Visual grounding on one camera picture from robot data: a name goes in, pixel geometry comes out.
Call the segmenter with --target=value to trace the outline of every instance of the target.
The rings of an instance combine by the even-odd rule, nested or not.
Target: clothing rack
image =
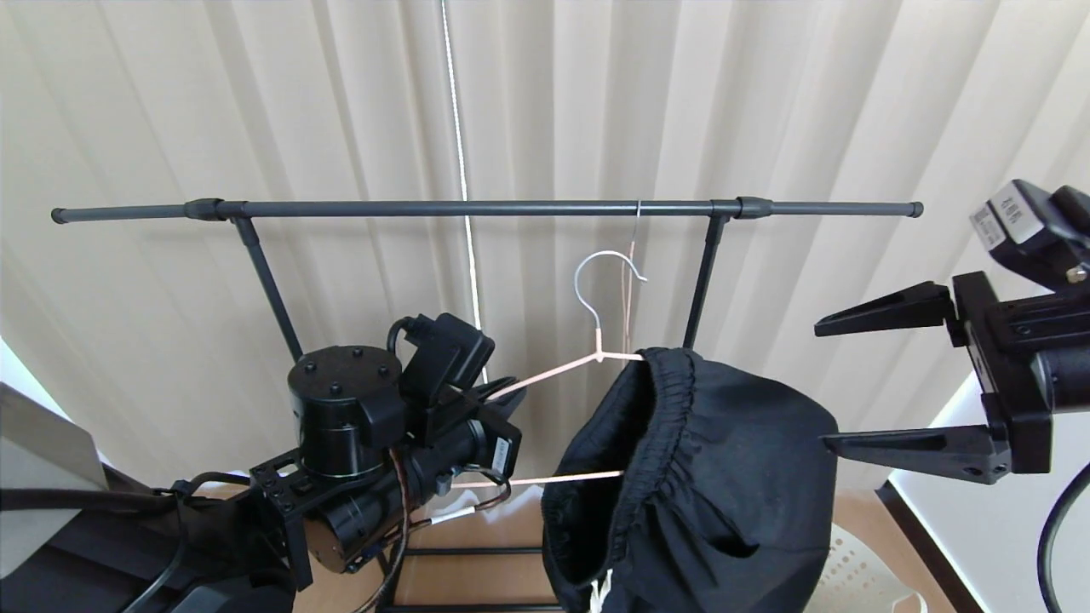
[[[250,253],[262,289],[280,327],[293,361],[303,356],[302,346],[292,326],[272,271],[269,268],[261,239],[254,228],[254,217],[707,217],[704,251],[697,273],[689,320],[681,346],[692,349],[704,310],[712,267],[723,238],[723,229],[731,219],[758,219],[772,215],[852,215],[884,217],[919,217],[919,202],[773,202],[741,196],[734,200],[704,201],[347,201],[347,202],[249,202],[202,199],[177,205],[118,206],[98,208],[55,208],[58,224],[117,219],[166,219],[185,217],[202,221],[231,221]],[[450,548],[407,549],[405,555],[541,555],[541,548]],[[377,556],[384,575],[391,572],[385,553]],[[556,603],[510,604],[393,604],[401,569],[395,572],[389,589],[383,594],[377,613],[469,613],[506,611],[561,611]]]

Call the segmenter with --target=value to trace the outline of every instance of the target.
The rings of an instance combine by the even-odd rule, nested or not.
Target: sticker
[[[984,249],[988,251],[992,251],[997,244],[1007,240],[1003,228],[1000,227],[998,219],[992,214],[992,207],[986,202],[969,216],[969,220],[972,221],[972,228],[977,230],[980,242],[984,243]]]
[[[511,443],[507,438],[496,438],[496,454],[492,456],[492,469],[496,472],[504,472],[507,468],[507,452],[511,448]]]
[[[1024,243],[1044,229],[1044,224],[1033,215],[1033,209],[1015,184],[1003,185],[1000,193],[992,196],[992,207],[1017,243]]]

